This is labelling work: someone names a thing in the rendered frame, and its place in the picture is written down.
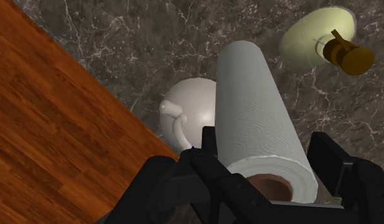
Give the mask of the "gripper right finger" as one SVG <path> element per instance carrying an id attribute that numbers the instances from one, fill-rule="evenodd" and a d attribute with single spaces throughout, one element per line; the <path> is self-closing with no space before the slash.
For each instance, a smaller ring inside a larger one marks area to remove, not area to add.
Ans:
<path id="1" fill-rule="evenodd" d="M 384 224 L 384 170 L 353 157 L 324 132 L 313 132 L 307 158 L 311 168 L 345 209 L 359 214 L 359 224 Z"/>

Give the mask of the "pale green bottle with brown cap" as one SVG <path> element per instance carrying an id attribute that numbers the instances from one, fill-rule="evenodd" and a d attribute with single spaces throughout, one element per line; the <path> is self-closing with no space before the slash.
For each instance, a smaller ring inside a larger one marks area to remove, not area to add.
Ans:
<path id="1" fill-rule="evenodd" d="M 375 55 L 352 39 L 357 22 L 352 11 L 330 6 L 312 11 L 298 20 L 280 42 L 284 61 L 297 67 L 331 63 L 350 76 L 364 74 L 372 66 Z"/>

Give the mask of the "white paper towel roll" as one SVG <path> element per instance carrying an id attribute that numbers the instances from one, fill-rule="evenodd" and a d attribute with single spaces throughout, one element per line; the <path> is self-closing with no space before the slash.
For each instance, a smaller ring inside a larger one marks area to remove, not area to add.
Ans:
<path id="1" fill-rule="evenodd" d="M 235 41 L 218 56 L 215 105 L 218 160 L 246 178 L 271 174 L 291 200 L 312 203 L 318 183 L 260 48 Z"/>

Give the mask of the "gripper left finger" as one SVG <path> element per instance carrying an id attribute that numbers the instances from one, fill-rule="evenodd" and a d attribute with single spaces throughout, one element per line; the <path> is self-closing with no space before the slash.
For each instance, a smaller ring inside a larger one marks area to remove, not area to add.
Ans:
<path id="1" fill-rule="evenodd" d="M 217 159 L 214 127 L 203 128 L 203 145 L 171 157 L 150 157 L 105 224 L 167 224 L 190 204 L 202 224 L 274 224 L 274 206 L 240 174 Z"/>

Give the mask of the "white round teapot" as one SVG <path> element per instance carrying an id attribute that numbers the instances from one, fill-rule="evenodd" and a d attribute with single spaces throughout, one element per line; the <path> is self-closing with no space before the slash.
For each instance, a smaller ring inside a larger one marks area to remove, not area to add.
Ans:
<path id="1" fill-rule="evenodd" d="M 215 124 L 215 92 L 215 81 L 189 78 L 165 95 L 159 105 L 160 129 L 175 153 L 201 147 L 203 127 Z"/>

